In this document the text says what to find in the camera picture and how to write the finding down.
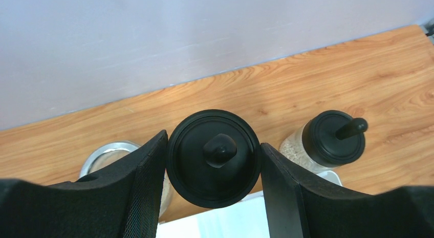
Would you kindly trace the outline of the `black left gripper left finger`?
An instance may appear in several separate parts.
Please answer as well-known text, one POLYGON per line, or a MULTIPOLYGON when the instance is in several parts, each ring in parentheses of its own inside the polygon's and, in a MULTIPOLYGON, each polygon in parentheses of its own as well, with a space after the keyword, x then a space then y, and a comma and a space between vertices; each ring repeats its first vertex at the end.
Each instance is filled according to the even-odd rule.
POLYGON ((1 179, 1 237, 155 237, 166 131, 76 182, 1 179))

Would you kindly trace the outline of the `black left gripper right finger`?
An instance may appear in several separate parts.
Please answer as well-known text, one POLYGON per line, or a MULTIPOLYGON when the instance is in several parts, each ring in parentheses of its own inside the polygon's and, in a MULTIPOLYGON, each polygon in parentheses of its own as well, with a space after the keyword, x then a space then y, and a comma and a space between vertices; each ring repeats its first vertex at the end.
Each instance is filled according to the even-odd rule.
POLYGON ((262 149, 262 186, 271 237, 433 237, 433 187, 370 195, 331 183, 262 149))

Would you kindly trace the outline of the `black-lid shaker jar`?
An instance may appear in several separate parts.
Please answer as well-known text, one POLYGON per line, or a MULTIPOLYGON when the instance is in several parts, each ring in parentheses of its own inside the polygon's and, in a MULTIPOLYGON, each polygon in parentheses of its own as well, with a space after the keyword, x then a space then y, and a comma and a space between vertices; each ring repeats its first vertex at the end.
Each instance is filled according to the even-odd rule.
POLYGON ((365 149, 368 122, 328 110, 318 114, 289 135, 279 152, 315 174, 358 160, 365 149))
POLYGON ((169 180, 182 198, 196 206, 219 209, 239 202, 253 189, 260 171, 258 137, 232 112, 193 113, 169 137, 169 180))

